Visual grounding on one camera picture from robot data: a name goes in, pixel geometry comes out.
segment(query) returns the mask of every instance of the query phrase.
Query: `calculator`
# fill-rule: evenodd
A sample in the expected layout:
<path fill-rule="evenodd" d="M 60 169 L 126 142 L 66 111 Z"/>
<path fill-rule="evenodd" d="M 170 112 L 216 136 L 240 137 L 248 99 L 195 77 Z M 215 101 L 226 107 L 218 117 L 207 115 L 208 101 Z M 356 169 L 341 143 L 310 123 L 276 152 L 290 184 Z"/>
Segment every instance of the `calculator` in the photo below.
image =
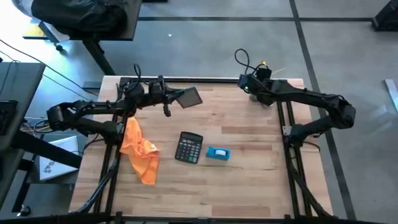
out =
<path fill-rule="evenodd" d="M 197 164 L 202 142 L 203 136 L 185 131 L 181 132 L 174 158 L 178 161 Z"/>

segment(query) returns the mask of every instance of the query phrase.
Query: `caster wheel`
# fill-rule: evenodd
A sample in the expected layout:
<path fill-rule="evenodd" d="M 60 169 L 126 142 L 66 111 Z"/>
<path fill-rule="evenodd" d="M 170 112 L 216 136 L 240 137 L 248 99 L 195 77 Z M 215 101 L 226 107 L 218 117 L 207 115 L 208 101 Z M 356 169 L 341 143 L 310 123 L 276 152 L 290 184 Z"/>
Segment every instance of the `caster wheel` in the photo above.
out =
<path fill-rule="evenodd" d="M 61 45 L 55 46 L 55 49 L 58 50 L 59 52 L 63 52 L 63 47 Z"/>
<path fill-rule="evenodd" d="M 17 214 L 18 217 L 26 217 L 30 214 L 30 207 L 22 205 L 21 211 Z"/>

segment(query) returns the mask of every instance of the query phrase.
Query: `small blue container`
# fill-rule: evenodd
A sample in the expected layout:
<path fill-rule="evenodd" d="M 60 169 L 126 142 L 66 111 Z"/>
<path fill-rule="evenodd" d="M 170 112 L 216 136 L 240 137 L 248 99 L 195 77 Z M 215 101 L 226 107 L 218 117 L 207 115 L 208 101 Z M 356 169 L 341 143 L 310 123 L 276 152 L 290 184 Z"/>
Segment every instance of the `small blue container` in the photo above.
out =
<path fill-rule="evenodd" d="M 221 159 L 224 161 L 227 161 L 229 159 L 230 155 L 229 149 L 223 149 L 223 148 L 215 148 L 209 146 L 206 152 L 206 157 L 212 158 L 212 159 Z"/>

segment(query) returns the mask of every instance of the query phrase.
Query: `yellow tag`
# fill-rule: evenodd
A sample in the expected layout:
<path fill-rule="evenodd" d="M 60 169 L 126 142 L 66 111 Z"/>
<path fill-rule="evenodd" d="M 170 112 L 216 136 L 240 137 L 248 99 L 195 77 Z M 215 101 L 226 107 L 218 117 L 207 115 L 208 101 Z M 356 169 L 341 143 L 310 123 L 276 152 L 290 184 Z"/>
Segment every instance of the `yellow tag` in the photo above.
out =
<path fill-rule="evenodd" d="M 45 37 L 44 32 L 38 24 L 31 24 L 24 34 L 25 37 Z"/>

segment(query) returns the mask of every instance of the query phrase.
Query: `keyboard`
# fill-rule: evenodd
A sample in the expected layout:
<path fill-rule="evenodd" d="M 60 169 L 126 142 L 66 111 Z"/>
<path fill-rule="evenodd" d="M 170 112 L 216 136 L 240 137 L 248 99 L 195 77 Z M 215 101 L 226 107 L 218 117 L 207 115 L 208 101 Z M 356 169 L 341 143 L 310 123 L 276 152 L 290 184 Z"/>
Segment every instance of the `keyboard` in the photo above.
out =
<path fill-rule="evenodd" d="M 18 101 L 0 100 L 0 136 L 5 136 L 14 118 Z"/>

